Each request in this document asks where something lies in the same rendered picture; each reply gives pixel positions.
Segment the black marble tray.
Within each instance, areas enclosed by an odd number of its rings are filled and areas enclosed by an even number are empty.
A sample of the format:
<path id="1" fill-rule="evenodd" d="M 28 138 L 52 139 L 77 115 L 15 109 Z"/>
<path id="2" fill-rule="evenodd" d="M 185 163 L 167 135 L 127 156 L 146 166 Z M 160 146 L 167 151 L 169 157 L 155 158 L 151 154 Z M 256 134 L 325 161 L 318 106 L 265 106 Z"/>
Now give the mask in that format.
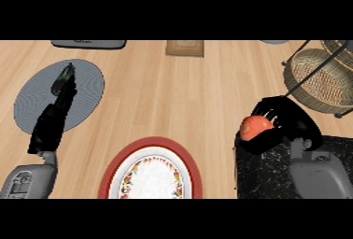
<path id="1" fill-rule="evenodd" d="M 316 149 L 331 152 L 341 160 L 353 185 L 353 139 L 325 135 Z M 291 141 L 260 155 L 250 153 L 235 140 L 238 197 L 241 199 L 301 199 L 290 175 Z"/>

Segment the red rimmed floral plate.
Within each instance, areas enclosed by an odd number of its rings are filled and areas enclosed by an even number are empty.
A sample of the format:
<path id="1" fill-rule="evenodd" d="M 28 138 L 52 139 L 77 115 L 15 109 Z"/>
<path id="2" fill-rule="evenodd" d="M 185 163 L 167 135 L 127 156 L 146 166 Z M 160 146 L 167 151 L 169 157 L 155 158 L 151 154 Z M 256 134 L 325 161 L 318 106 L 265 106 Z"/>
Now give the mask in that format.
<path id="1" fill-rule="evenodd" d="M 203 184 L 197 162 L 166 137 L 146 137 L 121 149 L 102 177 L 105 199 L 197 199 Z"/>

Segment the dark green vegetable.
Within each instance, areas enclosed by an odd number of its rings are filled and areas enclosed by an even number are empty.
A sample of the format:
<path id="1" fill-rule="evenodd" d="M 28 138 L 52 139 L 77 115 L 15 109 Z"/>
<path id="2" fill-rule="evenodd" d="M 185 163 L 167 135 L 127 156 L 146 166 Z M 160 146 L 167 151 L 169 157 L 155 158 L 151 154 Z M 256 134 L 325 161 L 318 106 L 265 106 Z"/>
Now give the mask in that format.
<path id="1" fill-rule="evenodd" d="M 74 66 L 73 66 L 73 63 L 70 63 L 65 66 L 65 68 L 52 84 L 52 95 L 53 96 L 59 95 L 62 88 L 73 76 L 74 76 Z"/>

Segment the orange squash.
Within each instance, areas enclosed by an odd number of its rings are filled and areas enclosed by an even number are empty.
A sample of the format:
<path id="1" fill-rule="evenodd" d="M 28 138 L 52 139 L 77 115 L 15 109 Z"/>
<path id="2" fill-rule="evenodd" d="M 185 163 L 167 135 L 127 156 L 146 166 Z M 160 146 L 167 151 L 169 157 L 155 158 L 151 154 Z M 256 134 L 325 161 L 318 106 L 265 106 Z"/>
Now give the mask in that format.
<path id="1" fill-rule="evenodd" d="M 250 141 L 263 131 L 273 128 L 273 123 L 265 116 L 250 116 L 239 126 L 239 138 Z"/>

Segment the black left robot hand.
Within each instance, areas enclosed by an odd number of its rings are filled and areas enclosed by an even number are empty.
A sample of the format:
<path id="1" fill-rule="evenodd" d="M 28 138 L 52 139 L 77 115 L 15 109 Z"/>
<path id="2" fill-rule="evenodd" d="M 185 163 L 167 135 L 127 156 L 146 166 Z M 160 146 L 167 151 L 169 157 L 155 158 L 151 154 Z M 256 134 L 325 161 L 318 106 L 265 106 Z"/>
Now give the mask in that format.
<path id="1" fill-rule="evenodd" d="M 55 103 L 47 105 L 37 119 L 31 133 L 30 154 L 37 154 L 43 151 L 56 151 L 75 94 L 75 82 L 74 77 L 71 77 L 64 85 Z"/>

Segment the wicker tiered basket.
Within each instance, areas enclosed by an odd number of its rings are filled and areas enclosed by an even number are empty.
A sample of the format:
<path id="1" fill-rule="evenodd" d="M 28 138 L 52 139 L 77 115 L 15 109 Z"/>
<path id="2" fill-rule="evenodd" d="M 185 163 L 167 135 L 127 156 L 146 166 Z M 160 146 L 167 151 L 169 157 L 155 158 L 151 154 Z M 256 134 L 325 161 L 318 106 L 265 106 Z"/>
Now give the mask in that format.
<path id="1" fill-rule="evenodd" d="M 282 63 L 287 95 L 340 119 L 353 113 L 353 40 L 322 40 L 321 49 L 307 44 Z"/>

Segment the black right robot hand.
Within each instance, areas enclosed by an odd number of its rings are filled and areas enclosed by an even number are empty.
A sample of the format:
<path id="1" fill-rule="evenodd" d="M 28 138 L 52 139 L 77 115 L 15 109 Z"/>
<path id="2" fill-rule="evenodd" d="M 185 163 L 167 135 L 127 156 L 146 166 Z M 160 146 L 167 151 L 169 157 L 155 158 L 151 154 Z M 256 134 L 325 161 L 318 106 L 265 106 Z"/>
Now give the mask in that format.
<path id="1" fill-rule="evenodd" d="M 250 141 L 239 140 L 239 145 L 250 153 L 260 155 L 282 143 L 282 138 L 290 141 L 297 138 L 309 140 L 307 151 L 316 150 L 322 146 L 322 132 L 318 124 L 288 97 L 281 95 L 263 98 L 251 115 L 273 120 L 275 127 L 260 133 Z"/>

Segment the round grey placemat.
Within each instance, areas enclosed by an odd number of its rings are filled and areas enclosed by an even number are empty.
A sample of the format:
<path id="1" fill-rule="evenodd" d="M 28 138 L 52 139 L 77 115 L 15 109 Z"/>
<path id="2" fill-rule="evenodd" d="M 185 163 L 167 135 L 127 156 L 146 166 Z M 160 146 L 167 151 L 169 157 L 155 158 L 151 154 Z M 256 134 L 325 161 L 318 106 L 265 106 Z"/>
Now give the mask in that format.
<path id="1" fill-rule="evenodd" d="M 86 120 L 99 105 L 105 79 L 98 66 L 80 59 L 70 59 L 50 64 L 27 81 L 13 103 L 15 123 L 27 134 L 33 132 L 44 108 L 55 103 L 56 96 L 52 94 L 52 84 L 70 64 L 74 66 L 77 95 L 73 98 L 64 131 L 68 131 Z"/>

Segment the dark grey appliance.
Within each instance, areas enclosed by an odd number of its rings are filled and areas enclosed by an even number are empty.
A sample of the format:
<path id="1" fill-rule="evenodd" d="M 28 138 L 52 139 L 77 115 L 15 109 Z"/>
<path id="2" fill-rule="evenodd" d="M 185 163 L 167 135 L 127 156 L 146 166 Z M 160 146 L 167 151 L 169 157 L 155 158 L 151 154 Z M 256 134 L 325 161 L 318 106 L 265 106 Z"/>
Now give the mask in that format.
<path id="1" fill-rule="evenodd" d="M 59 48 L 74 49 L 123 49 L 126 40 L 53 40 L 52 44 Z"/>

